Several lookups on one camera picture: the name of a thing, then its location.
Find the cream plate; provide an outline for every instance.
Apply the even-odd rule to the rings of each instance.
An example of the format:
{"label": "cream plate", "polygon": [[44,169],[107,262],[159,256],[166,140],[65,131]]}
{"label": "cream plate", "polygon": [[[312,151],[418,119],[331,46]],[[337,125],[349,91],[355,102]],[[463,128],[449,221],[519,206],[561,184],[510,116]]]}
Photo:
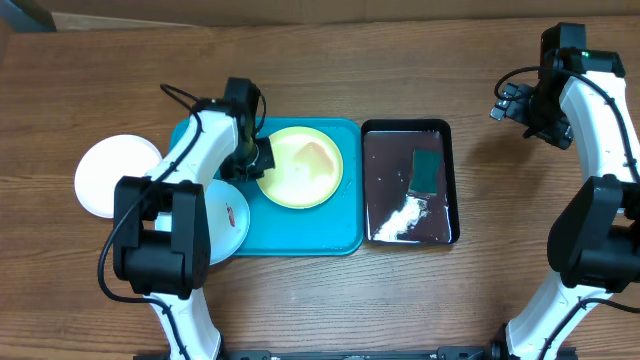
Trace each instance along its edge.
{"label": "cream plate", "polygon": [[264,172],[258,186],[276,204],[306,209],[329,199],[342,179],[338,146],[324,133],[294,126],[271,136],[275,169]]}

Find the black container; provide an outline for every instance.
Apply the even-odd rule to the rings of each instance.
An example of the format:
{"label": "black container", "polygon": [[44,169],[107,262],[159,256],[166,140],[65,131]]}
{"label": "black container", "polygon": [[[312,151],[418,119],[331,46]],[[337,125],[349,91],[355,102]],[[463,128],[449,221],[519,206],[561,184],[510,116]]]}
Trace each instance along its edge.
{"label": "black container", "polygon": [[[440,119],[368,120],[362,125],[361,134],[365,239],[393,244],[456,242],[460,220],[449,124]],[[424,200],[423,204],[428,204],[421,208],[424,212],[416,218],[409,217],[413,222],[407,224],[405,215],[411,211],[407,204],[413,198],[408,190],[415,149],[441,152],[444,166],[438,170],[438,193]]]}

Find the table surface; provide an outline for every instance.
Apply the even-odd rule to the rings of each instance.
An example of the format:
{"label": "table surface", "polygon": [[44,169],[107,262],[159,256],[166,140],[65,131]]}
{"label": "table surface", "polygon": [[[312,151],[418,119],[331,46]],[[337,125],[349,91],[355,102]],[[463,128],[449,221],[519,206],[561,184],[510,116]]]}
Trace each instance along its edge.
{"label": "table surface", "polygon": [[[618,51],[640,121],[640,18],[584,22]],[[523,140],[488,117],[493,86],[535,65],[559,19],[13,34],[0,70],[0,357],[130,359],[166,350],[148,306],[108,300],[96,262],[112,226],[73,175],[101,139],[166,149],[185,116],[158,84],[221,96],[251,78],[269,115],[442,118],[454,135],[462,236],[453,247],[363,245],[347,257],[242,258],[205,292],[231,349],[418,350],[485,344],[549,267],[550,226],[580,188],[575,147]],[[535,74],[518,81],[535,81]],[[108,283],[130,294],[108,266]],[[630,286],[614,299],[638,305]],[[600,307],[568,339],[581,358],[640,358],[640,317]]]}

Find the white plate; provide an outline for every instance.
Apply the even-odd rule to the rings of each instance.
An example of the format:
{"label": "white plate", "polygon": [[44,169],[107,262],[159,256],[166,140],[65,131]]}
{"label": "white plate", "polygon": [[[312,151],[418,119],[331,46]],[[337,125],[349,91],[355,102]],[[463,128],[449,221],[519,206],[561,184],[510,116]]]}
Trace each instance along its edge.
{"label": "white plate", "polygon": [[74,179],[76,197],[90,213],[113,218],[113,192],[123,176],[143,176],[162,161],[160,151],[135,135],[116,135],[93,145]]}
{"label": "white plate", "polygon": [[[233,255],[247,237],[250,223],[249,204],[238,189],[220,180],[211,181],[204,198],[211,240],[209,265],[213,265]],[[171,231],[171,215],[158,216],[155,229]]]}

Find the red logo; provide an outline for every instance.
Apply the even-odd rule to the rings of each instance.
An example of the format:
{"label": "red logo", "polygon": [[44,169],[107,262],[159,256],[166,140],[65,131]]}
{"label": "red logo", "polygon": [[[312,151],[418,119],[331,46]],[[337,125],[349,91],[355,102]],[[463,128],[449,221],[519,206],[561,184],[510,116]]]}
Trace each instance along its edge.
{"label": "red logo", "polygon": [[233,217],[233,209],[227,204],[227,213],[229,213],[229,224],[231,227],[236,227],[236,219]]}

